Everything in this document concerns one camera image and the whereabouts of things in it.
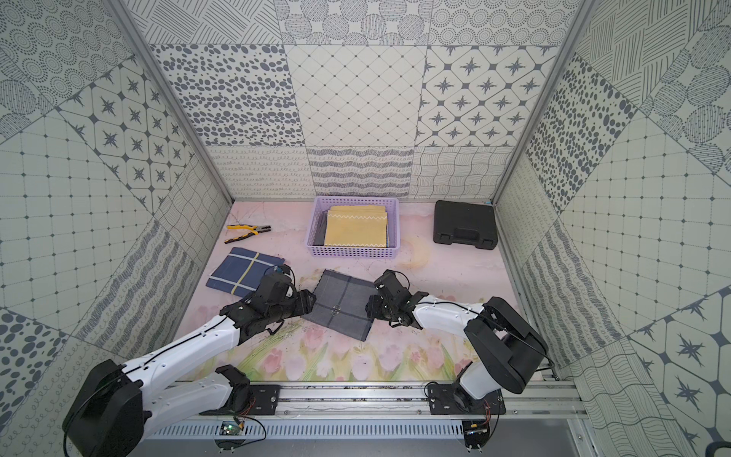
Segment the yellow zigzag pillowcase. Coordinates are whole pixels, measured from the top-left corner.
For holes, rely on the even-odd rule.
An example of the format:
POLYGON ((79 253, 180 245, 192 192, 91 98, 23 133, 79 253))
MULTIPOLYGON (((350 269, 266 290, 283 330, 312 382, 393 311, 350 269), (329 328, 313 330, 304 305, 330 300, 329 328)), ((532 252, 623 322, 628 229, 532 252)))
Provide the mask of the yellow zigzag pillowcase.
POLYGON ((388 213, 384 206, 334 206, 327 211, 327 247, 386 248, 388 213))

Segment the black plastic tool case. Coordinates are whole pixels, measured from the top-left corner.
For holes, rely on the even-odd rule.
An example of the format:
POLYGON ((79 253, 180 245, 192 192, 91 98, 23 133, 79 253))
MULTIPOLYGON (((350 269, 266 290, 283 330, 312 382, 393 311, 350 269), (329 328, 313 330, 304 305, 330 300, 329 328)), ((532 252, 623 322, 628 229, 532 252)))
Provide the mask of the black plastic tool case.
POLYGON ((492 251, 499 242, 494 208, 484 204, 437 201, 434 207, 433 242, 492 251))

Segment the purple plastic basket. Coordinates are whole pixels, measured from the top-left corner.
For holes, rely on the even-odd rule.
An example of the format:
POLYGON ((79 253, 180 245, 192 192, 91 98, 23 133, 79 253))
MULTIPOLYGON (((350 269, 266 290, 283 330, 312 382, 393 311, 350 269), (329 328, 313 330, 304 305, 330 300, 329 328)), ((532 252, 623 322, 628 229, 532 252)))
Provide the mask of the purple plastic basket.
POLYGON ((321 257, 367 257, 393 258, 401 247, 400 203, 390 197, 363 197, 363 196, 318 196, 315 198, 310 227, 306 236, 306 247, 314 256, 321 257), (388 213, 388 246, 386 248, 352 248, 352 247, 322 247, 312 245, 317 218, 323 211, 334 206, 384 206, 388 213))

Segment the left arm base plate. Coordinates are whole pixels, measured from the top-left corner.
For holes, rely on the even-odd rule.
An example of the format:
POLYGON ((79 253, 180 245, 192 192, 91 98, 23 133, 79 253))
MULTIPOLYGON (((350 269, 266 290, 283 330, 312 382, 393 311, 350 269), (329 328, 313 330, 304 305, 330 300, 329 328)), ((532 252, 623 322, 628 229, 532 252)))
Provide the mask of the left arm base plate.
POLYGON ((274 415, 280 392, 281 386, 276 384, 235 387, 219 412, 237 416, 274 415))

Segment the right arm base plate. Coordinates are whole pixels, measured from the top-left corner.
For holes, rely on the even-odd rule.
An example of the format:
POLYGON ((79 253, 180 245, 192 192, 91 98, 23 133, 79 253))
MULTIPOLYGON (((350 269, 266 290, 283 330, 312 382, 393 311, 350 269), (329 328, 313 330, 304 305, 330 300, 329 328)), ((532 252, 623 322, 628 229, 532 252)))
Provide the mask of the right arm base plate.
POLYGON ((495 390, 482 399, 474 399, 457 383, 429 382, 424 386, 424 394, 432 415, 481 415, 487 412, 492 415, 502 415, 506 413, 506 405, 500 390, 495 390))

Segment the yellow handled pliers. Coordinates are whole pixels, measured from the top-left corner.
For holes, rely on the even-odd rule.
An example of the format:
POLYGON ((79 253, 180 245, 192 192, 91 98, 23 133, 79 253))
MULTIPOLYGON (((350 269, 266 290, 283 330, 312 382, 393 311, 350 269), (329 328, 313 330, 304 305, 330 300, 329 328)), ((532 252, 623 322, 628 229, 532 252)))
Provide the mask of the yellow handled pliers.
POLYGON ((236 236, 232 236, 225 240, 225 244, 232 244, 247 240, 261 233, 270 232, 271 226, 228 225, 227 229, 234 230, 235 232, 241 232, 241 234, 236 234, 236 236))

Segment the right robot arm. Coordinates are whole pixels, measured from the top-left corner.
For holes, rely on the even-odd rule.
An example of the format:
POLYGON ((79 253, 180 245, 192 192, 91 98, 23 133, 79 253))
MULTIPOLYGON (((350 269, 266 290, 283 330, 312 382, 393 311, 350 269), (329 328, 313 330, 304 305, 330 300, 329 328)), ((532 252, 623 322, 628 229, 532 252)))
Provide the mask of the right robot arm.
POLYGON ((478 356, 458 375, 455 398, 465 404, 496 390, 521 394, 542 361, 543 337, 506 300, 460 304, 426 292, 394 295, 385 287, 369 298, 367 316, 392 327, 433 329, 466 339, 478 356))

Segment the aluminium mounting rail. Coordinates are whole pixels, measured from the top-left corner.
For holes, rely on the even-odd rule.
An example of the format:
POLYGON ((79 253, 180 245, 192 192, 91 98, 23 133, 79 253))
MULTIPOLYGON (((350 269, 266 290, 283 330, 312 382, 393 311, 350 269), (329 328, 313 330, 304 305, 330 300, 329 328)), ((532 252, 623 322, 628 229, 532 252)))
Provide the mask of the aluminium mounting rail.
MULTIPOLYGON (((266 419, 429 418, 436 400, 422 382, 282 382, 266 419)), ((532 382, 521 394, 500 394, 504 419, 586 419, 571 382, 532 382)))

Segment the black grid pillowcase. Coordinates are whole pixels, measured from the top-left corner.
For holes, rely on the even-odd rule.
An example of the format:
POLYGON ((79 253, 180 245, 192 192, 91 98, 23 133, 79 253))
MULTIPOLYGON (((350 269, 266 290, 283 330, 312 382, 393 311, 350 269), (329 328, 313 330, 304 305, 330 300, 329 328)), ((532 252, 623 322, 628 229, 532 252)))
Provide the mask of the black grid pillowcase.
POLYGON ((325 245, 325 239, 327 234, 327 215, 328 211, 323 211, 318 215, 315 235, 312 245, 322 247, 325 245))

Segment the navy striped cloth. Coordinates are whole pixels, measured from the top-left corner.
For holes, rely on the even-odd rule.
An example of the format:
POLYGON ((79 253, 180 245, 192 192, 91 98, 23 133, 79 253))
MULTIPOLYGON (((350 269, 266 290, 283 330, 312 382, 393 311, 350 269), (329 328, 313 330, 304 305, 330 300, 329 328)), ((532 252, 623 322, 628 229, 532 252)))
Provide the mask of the navy striped cloth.
POLYGON ((219 267, 209 276, 206 286, 238 297, 258 288, 261 279, 285 264, 280 257, 243 248, 232 248, 219 267))

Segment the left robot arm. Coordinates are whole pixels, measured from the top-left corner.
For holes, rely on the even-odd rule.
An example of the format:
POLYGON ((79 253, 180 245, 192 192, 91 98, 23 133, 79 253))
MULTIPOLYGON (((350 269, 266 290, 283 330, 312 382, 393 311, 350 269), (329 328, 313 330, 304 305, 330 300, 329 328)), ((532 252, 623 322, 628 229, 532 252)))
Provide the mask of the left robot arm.
POLYGON ((121 364, 98 364, 62 423, 62 448, 75 447, 83 456, 127 456, 158 430, 188 417, 251 411, 257 402, 251 379, 233 365, 186 386, 173 382, 259 333, 276 333, 285 320, 312 312, 315 303, 312 292, 287 284, 252 292, 163 348, 121 364))

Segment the dark grey plaid pillowcase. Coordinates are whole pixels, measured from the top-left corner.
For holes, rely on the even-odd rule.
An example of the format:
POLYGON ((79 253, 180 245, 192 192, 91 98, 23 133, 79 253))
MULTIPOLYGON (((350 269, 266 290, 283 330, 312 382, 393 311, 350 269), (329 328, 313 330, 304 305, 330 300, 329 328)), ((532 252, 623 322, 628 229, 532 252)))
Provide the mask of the dark grey plaid pillowcase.
POLYGON ((316 302, 304 319, 364 342, 374 322, 367 304, 376 289, 372 282, 325 270, 314 289, 316 302))

